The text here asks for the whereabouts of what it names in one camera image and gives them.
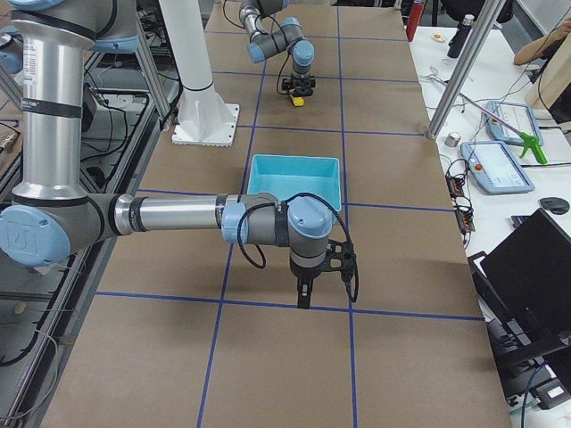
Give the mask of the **person forearm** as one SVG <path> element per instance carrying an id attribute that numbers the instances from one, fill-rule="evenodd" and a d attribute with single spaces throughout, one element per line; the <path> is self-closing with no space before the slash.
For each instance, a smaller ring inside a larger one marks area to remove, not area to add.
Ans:
<path id="1" fill-rule="evenodd" d="M 563 24 L 552 30 L 548 35 L 538 38 L 533 42 L 524 45 L 515 55 L 513 63 L 523 65 L 542 58 L 544 51 L 563 40 L 570 32 L 570 21 L 565 20 Z"/>

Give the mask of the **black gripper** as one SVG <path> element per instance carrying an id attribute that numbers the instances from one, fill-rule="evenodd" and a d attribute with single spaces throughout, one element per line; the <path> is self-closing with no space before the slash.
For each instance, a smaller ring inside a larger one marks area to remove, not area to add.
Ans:
<path id="1" fill-rule="evenodd" d="M 319 276 L 319 272 L 302 272 L 297 275 L 297 308 L 310 308 L 310 290 L 313 288 L 314 280 Z"/>
<path id="2" fill-rule="evenodd" d="M 312 96 L 316 86 L 316 79 L 313 76 L 306 78 L 283 78 L 282 90 L 291 96 Z"/>

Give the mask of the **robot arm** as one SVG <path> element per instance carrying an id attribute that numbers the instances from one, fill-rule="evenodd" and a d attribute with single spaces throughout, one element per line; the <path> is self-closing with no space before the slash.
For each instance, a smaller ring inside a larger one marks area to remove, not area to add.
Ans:
<path id="1" fill-rule="evenodd" d="M 23 38 L 24 140 L 22 179 L 12 189 L 12 206 L 1 212 L 1 250 L 27 267 L 44 267 L 114 236 L 153 230 L 215 229 L 223 239 L 289 248 L 289 266 L 297 278 L 297 307 L 308 309 L 313 280 L 333 270 L 328 239 L 333 208 L 312 193 L 280 201 L 269 193 L 150 199 L 119 193 L 89 193 L 79 182 L 81 161 L 121 150 L 112 145 L 112 117 L 106 150 L 81 155 L 84 116 L 84 54 L 134 53 L 139 42 L 137 1 L 6 1 L 12 24 Z M 229 146 L 233 143 L 239 106 L 225 103 L 213 86 L 197 1 L 159 1 L 170 36 L 182 90 L 180 119 L 173 143 Z M 297 96 L 311 95 L 310 66 L 314 47 L 295 18 L 274 33 L 262 20 L 275 18 L 289 1 L 241 1 L 239 23 L 249 37 L 253 62 L 287 52 L 293 59 L 291 77 L 283 88 Z"/>
<path id="2" fill-rule="evenodd" d="M 316 86 L 316 79 L 310 73 L 315 49 L 304 36 L 300 22 L 288 17 L 277 24 L 274 32 L 268 32 L 262 25 L 263 19 L 274 18 L 288 5 L 288 1 L 243 1 L 238 18 L 250 38 L 248 51 L 252 62 L 264 62 L 287 52 L 293 60 L 292 71 L 289 78 L 282 79 L 280 92 L 292 97 L 309 97 Z"/>

